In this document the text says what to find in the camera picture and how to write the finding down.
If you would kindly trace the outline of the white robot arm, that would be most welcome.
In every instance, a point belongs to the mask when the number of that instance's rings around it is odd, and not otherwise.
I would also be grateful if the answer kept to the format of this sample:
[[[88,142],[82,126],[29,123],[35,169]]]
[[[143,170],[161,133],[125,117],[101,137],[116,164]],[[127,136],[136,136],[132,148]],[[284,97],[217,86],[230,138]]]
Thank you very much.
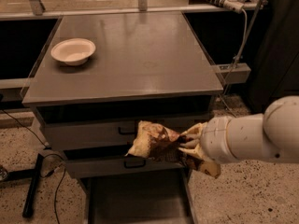
[[[245,160],[298,163],[299,97],[280,98],[262,114],[211,119],[179,150],[218,164]]]

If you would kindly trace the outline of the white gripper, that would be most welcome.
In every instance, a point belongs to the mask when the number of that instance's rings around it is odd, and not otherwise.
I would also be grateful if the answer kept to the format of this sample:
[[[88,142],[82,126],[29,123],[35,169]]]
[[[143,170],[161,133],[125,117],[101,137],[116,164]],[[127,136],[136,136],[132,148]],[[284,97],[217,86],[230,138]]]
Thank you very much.
[[[197,123],[184,131],[181,135],[189,139],[199,139],[202,148],[192,149],[180,147],[179,150],[197,160],[226,164],[237,162],[237,158],[230,150],[227,140],[228,124],[231,116],[216,117],[208,123]]]

